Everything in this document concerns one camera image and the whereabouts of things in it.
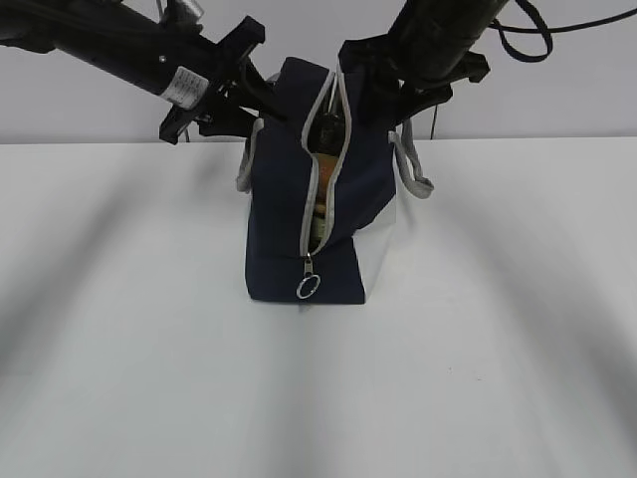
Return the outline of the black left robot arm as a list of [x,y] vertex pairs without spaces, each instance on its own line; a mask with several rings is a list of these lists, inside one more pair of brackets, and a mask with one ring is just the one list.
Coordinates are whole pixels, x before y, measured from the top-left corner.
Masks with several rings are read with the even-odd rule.
[[286,117],[250,55],[264,26],[245,17],[219,42],[202,34],[195,1],[169,1],[158,21],[121,1],[4,1],[1,44],[60,50],[171,104],[159,126],[176,144],[196,123],[203,136],[250,135],[259,114]]

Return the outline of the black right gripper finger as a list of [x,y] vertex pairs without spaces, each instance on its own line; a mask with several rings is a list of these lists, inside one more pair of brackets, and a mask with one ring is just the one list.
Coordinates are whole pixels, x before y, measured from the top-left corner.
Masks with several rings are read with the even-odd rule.
[[364,70],[358,120],[365,127],[396,128],[423,111],[447,103],[452,96],[450,85],[418,90],[378,68],[368,68]]

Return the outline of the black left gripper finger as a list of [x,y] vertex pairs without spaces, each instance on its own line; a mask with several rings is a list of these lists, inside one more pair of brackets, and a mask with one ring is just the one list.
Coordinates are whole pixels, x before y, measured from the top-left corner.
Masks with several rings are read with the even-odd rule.
[[232,104],[220,104],[197,118],[199,133],[205,137],[231,136],[247,138],[258,118]]
[[255,118],[249,113],[267,115],[276,120],[288,119],[286,109],[275,95],[274,87],[257,71],[248,55],[234,61],[233,120],[249,122]]

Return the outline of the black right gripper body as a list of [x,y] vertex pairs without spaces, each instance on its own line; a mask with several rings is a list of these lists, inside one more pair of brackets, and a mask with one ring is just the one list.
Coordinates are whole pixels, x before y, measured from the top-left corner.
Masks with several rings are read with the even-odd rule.
[[346,72],[378,68],[418,90],[467,80],[480,82],[489,73],[486,58],[471,45],[454,39],[399,42],[392,39],[346,41],[339,52]]

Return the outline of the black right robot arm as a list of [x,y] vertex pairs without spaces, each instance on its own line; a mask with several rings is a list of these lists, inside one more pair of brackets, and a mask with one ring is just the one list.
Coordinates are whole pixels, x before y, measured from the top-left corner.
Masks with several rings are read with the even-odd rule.
[[341,69],[362,74],[360,123],[394,128],[451,100],[454,83],[480,82],[490,67],[471,48],[505,5],[408,1],[387,33],[345,41],[339,51]]

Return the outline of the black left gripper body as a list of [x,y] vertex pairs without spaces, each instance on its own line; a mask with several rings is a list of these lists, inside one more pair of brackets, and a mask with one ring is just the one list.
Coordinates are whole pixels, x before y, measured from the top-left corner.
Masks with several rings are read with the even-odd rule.
[[245,17],[220,42],[200,34],[179,35],[185,44],[177,54],[177,69],[161,97],[171,109],[159,127],[159,138],[171,144],[197,118],[220,104],[233,105],[234,61],[265,42],[265,27]]

